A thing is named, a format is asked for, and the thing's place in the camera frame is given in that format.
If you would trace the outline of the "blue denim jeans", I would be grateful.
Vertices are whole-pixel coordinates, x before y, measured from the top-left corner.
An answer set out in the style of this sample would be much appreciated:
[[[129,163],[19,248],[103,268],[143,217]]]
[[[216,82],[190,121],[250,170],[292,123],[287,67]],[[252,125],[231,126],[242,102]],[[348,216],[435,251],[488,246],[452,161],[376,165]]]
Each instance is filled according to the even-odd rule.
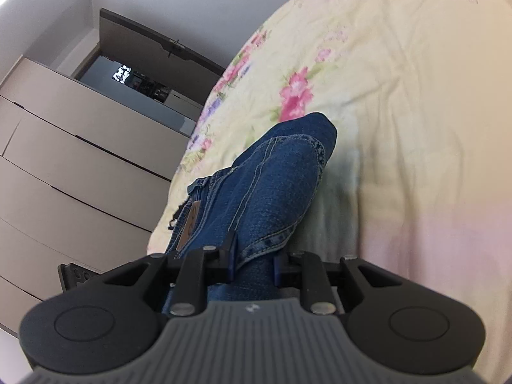
[[[230,231],[237,239],[234,281],[209,287],[209,300],[279,298],[273,258],[310,208],[337,135],[321,113],[281,122],[233,165],[188,186],[187,199],[169,223],[167,251],[184,258],[206,245],[222,246]]]

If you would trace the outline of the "beige wardrobe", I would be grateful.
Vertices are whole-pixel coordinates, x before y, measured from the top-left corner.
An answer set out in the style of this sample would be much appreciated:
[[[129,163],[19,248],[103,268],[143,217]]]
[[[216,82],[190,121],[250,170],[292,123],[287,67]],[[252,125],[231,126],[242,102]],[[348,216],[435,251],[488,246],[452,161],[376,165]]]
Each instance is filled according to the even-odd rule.
[[[1,326],[58,294],[57,268],[97,272],[146,254],[188,144],[29,59],[1,85]]]

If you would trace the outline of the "hallway cabinet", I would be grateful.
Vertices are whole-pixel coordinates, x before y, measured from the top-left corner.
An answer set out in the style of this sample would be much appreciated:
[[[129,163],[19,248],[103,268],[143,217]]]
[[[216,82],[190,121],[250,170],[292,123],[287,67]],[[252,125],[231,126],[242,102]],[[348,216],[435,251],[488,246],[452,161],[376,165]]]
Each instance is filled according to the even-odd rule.
[[[202,106],[137,70],[98,56],[80,82],[122,105],[187,137]]]

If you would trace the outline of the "floral yellow bed quilt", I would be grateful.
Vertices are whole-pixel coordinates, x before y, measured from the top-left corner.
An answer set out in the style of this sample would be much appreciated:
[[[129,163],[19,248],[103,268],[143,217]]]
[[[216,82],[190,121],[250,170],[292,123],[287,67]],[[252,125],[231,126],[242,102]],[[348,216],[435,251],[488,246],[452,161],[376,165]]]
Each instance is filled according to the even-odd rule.
[[[273,125],[338,140],[294,245],[357,254],[483,319],[476,371],[511,377],[511,0],[290,0],[206,98],[148,242],[163,252],[197,178]]]

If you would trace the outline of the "dark brown door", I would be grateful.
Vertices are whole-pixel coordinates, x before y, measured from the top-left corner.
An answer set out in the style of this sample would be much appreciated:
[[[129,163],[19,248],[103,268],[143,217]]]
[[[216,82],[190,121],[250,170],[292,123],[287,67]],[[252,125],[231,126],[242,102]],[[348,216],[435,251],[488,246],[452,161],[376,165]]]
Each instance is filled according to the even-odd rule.
[[[99,11],[99,36],[104,55],[154,78],[170,80],[182,72],[208,83],[224,72],[179,41],[105,8]]]

